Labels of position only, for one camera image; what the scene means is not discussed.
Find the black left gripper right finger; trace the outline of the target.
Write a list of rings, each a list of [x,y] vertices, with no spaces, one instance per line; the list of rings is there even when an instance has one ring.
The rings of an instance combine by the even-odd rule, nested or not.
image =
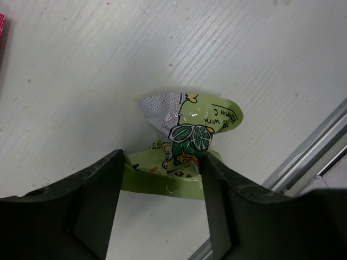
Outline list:
[[[201,165],[214,259],[346,259],[346,190],[289,197],[228,168]]]

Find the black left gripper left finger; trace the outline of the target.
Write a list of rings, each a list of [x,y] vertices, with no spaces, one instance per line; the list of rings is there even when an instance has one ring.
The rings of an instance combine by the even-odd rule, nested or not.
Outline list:
[[[1,199],[1,259],[105,259],[124,175],[118,149],[24,196]]]

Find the green snack packet front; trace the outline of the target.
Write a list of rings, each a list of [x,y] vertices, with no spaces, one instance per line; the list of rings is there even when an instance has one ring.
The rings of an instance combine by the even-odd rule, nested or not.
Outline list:
[[[216,134],[243,120],[233,101],[212,95],[168,93],[139,99],[144,118],[159,137],[143,152],[128,154],[123,191],[203,200],[199,174]]]

